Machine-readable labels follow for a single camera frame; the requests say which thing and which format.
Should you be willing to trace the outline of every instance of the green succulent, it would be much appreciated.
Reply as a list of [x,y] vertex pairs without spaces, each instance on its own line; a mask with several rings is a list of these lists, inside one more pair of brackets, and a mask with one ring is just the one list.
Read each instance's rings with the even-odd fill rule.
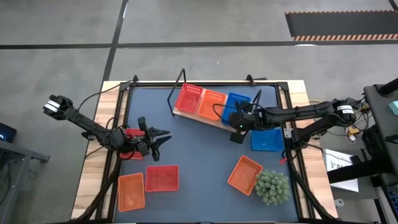
[[277,174],[275,171],[262,171],[257,176],[255,189],[257,195],[267,205],[280,204],[287,201],[290,196],[289,178],[283,173]]

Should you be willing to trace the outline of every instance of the black rubber mat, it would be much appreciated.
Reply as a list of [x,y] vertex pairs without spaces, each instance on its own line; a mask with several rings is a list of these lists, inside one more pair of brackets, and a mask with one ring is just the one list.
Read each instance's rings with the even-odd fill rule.
[[286,12],[293,40],[398,39],[397,11]]

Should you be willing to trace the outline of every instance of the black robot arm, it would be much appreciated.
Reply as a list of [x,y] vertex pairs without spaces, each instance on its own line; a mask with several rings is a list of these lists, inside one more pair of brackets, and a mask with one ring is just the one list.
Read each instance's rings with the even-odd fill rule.
[[297,149],[308,142],[311,136],[323,135],[331,127],[352,125],[356,121],[353,106],[350,105],[352,102],[355,101],[348,98],[347,100],[325,101],[317,105],[297,106],[291,109],[262,108],[260,106],[259,109],[254,109],[252,112],[245,110],[245,107],[248,107],[247,103],[243,103],[242,105],[245,106],[242,108],[236,105],[237,112],[231,113],[228,120],[231,127],[237,130],[231,135],[231,140],[241,144],[250,130],[262,131],[282,126],[290,121],[321,118],[305,128],[294,128],[291,131],[291,142],[288,147]]
[[81,134],[83,137],[89,139],[90,136],[95,136],[98,142],[109,150],[121,153],[139,151],[142,156],[146,156],[151,149],[155,161],[158,161],[160,157],[159,146],[171,138],[171,136],[167,136],[154,141],[155,137],[168,134],[170,131],[148,128],[145,117],[138,118],[139,128],[145,132],[143,136],[127,136],[121,128],[107,130],[81,114],[73,107],[72,101],[64,96],[51,95],[43,109],[45,114],[56,120],[68,120],[83,128],[86,131]]

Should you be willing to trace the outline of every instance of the gray floor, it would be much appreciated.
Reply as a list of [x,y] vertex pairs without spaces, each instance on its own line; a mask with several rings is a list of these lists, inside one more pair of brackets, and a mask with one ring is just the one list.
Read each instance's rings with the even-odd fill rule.
[[[121,0],[0,0],[0,44],[110,43]],[[131,0],[119,42],[290,40],[284,12],[391,9],[387,0]],[[0,50],[0,122],[18,130],[16,143],[51,154],[27,180],[13,223],[69,219],[87,142],[81,129],[42,113],[51,94],[79,104],[97,92],[108,49]],[[365,85],[396,78],[396,45],[119,49],[110,80],[305,80],[308,97],[360,98]],[[96,98],[82,112],[93,117]],[[322,146],[357,148],[326,135]],[[340,218],[377,220],[372,200],[348,201]]]

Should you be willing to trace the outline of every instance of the red plastic basket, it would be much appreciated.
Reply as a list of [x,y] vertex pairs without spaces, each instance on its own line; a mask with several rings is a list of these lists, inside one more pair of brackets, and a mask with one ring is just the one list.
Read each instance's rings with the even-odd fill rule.
[[145,176],[145,191],[161,192],[179,189],[178,166],[148,166]]
[[[145,135],[145,132],[141,131],[138,128],[127,128],[124,133],[126,133],[127,135],[131,135],[132,137]],[[131,154],[132,152],[120,153],[119,156],[122,159],[128,159],[131,157]],[[130,159],[143,159],[143,156],[141,155],[140,152],[136,151]]]
[[256,175],[262,171],[262,166],[246,156],[241,156],[232,174],[228,178],[228,183],[245,195],[250,195],[256,183]]
[[194,114],[202,91],[202,87],[184,83],[175,102],[175,107],[180,111]]
[[142,173],[120,176],[118,182],[120,212],[145,207],[144,175]]
[[[218,93],[216,91],[206,90],[200,103],[198,114],[204,118],[218,121],[220,117],[216,113],[214,113],[213,105],[216,103],[224,105],[226,98],[227,95],[225,94]],[[214,109],[220,116],[223,114],[223,106],[215,106]]]

